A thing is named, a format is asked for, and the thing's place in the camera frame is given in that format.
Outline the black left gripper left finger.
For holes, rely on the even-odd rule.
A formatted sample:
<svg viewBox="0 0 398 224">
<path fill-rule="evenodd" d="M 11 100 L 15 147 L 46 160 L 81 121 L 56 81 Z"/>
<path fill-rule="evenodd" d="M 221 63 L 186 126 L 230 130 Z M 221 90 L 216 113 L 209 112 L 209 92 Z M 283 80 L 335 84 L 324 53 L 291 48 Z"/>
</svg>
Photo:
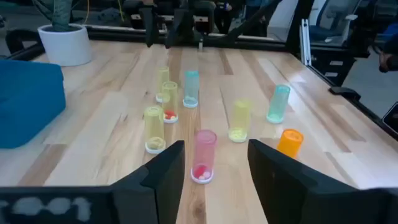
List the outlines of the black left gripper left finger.
<svg viewBox="0 0 398 224">
<path fill-rule="evenodd" d="M 185 143 L 175 141 L 111 185 L 113 224 L 176 224 L 185 178 Z"/>
</svg>

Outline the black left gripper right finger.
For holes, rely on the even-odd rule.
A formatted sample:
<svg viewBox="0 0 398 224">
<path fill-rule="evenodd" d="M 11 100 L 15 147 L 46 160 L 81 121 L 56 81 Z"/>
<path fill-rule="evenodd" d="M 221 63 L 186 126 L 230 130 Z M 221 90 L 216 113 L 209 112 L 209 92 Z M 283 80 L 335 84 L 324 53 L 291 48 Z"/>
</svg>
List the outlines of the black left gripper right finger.
<svg viewBox="0 0 398 224">
<path fill-rule="evenodd" d="M 248 142 L 248 162 L 268 224 L 299 224 L 311 190 L 326 194 L 357 190 L 257 139 Z"/>
</svg>

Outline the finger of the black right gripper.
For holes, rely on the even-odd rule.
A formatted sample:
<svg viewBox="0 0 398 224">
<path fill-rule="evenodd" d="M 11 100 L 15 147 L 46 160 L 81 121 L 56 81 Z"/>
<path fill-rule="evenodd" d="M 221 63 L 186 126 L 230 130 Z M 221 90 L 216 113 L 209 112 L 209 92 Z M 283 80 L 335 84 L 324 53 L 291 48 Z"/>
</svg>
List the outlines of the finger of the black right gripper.
<svg viewBox="0 0 398 224">
<path fill-rule="evenodd" d="M 146 45 L 151 47 L 159 38 L 158 16 L 153 7 L 143 7 L 139 11 L 146 30 Z"/>
<path fill-rule="evenodd" d="M 195 38 L 193 14 L 188 9 L 176 9 L 174 22 L 170 28 L 166 39 L 165 48 L 169 49 L 179 42 L 190 42 Z"/>
</svg>

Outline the orange pill bottle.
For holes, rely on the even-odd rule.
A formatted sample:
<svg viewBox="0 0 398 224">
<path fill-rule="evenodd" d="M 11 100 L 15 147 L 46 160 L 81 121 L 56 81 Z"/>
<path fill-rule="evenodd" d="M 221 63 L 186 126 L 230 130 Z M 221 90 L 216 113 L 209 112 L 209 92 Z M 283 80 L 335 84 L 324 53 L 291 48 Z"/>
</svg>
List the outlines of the orange pill bottle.
<svg viewBox="0 0 398 224">
<path fill-rule="evenodd" d="M 277 150 L 295 159 L 303 143 L 304 136 L 295 129 L 285 129 L 279 139 Z"/>
</svg>

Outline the pink pill bottle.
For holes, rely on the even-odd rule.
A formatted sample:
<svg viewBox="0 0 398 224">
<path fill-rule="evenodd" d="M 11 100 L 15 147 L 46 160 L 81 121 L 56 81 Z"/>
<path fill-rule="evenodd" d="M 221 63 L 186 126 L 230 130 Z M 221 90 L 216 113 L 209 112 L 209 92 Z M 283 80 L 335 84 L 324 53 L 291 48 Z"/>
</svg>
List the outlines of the pink pill bottle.
<svg viewBox="0 0 398 224">
<path fill-rule="evenodd" d="M 217 135 L 209 130 L 199 130 L 195 135 L 193 164 L 190 175 L 198 184 L 208 184 L 214 176 Z"/>
</svg>

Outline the teal pill bottle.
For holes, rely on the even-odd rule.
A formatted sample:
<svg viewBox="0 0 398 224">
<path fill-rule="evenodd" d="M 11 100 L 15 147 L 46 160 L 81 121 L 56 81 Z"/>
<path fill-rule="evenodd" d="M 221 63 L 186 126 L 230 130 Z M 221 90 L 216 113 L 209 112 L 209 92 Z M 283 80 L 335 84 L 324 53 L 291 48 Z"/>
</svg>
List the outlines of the teal pill bottle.
<svg viewBox="0 0 398 224">
<path fill-rule="evenodd" d="M 199 73 L 194 70 L 185 72 L 185 87 L 183 105 L 187 108 L 195 108 L 198 105 L 198 92 L 200 88 Z"/>
<path fill-rule="evenodd" d="M 276 85 L 271 98 L 267 120 L 273 124 L 283 122 L 285 111 L 288 105 L 290 87 L 287 85 Z"/>
</svg>

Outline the yellow pill bottle red pills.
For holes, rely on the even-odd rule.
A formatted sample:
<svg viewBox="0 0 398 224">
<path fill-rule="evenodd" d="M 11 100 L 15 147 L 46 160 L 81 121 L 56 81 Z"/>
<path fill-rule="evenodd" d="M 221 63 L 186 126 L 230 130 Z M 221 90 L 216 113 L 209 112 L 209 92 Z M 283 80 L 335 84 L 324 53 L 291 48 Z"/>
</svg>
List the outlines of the yellow pill bottle red pills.
<svg viewBox="0 0 398 224">
<path fill-rule="evenodd" d="M 162 108 L 164 122 L 175 123 L 178 121 L 178 85 L 167 81 L 162 84 Z"/>
</svg>

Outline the blue plastic basket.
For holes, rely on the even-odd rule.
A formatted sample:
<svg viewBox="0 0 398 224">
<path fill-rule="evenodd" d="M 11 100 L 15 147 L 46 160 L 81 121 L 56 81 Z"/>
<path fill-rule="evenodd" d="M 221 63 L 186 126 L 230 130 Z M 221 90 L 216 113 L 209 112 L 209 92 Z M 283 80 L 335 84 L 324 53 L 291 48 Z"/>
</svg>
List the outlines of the blue plastic basket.
<svg viewBox="0 0 398 224">
<path fill-rule="evenodd" d="M 65 108 L 61 66 L 0 60 L 0 148 L 26 144 Z"/>
</svg>

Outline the person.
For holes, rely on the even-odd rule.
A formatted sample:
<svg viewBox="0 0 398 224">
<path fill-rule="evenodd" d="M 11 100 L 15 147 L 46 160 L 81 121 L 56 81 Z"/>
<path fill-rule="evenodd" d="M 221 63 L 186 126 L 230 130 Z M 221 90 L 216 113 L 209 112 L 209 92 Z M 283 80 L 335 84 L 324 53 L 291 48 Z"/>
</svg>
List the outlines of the person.
<svg viewBox="0 0 398 224">
<path fill-rule="evenodd" d="M 384 31 L 386 43 L 379 55 L 379 70 L 382 73 L 398 71 L 398 22 L 392 23 Z"/>
<path fill-rule="evenodd" d="M 221 34 L 227 34 L 234 17 L 246 8 L 245 20 L 250 19 L 269 0 L 215 0 L 214 22 Z"/>
</svg>

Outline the white plant pot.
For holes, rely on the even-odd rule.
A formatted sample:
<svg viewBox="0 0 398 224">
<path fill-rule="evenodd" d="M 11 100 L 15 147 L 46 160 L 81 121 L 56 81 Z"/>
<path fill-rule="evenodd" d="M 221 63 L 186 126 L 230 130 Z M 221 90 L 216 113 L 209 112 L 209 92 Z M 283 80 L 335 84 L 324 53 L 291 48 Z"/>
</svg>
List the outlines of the white plant pot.
<svg viewBox="0 0 398 224">
<path fill-rule="evenodd" d="M 40 40 L 50 63 L 63 67 L 91 61 L 92 49 L 85 26 L 70 24 L 71 31 L 54 32 L 51 25 L 38 28 Z"/>
</svg>

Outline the green snake plant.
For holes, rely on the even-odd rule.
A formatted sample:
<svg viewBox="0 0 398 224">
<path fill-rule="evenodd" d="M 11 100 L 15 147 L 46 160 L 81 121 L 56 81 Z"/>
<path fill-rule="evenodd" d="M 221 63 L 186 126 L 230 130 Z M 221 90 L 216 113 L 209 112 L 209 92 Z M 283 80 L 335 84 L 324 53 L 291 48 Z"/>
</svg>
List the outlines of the green snake plant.
<svg viewBox="0 0 398 224">
<path fill-rule="evenodd" d="M 81 0 L 32 0 L 37 10 L 51 22 L 45 31 L 71 32 L 77 30 L 69 25 L 72 21 L 72 9 Z"/>
</svg>

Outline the black clamp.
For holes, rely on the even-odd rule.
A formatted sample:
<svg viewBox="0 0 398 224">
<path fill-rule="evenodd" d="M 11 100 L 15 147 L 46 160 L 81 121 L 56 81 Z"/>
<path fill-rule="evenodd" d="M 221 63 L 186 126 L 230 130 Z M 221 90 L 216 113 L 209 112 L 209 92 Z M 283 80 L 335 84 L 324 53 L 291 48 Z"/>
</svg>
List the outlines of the black clamp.
<svg viewBox="0 0 398 224">
<path fill-rule="evenodd" d="M 361 99 L 361 95 L 358 94 L 353 89 L 342 87 L 342 86 L 333 86 L 328 89 L 328 91 L 332 95 L 338 95 L 346 98 L 347 100 L 355 100 L 359 101 Z"/>
</svg>

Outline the office chair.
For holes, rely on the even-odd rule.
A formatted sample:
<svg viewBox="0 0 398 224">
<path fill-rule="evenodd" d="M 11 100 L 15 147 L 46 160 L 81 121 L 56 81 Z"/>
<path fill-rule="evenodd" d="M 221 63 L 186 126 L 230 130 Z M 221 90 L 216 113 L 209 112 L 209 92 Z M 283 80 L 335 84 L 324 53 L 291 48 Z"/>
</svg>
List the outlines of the office chair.
<svg viewBox="0 0 398 224">
<path fill-rule="evenodd" d="M 315 25 L 309 26 L 311 43 L 345 45 L 350 24 L 361 0 L 326 0 Z"/>
</svg>

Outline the aluminium bracket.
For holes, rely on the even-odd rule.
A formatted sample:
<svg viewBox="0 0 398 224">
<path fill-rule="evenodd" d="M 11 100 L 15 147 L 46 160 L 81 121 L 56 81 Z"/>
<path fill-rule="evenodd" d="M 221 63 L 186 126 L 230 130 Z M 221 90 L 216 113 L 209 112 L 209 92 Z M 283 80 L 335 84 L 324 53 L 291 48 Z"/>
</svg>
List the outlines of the aluminium bracket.
<svg viewBox="0 0 398 224">
<path fill-rule="evenodd" d="M 300 25 L 300 58 L 305 66 L 312 65 L 308 19 L 302 19 Z"/>
</svg>

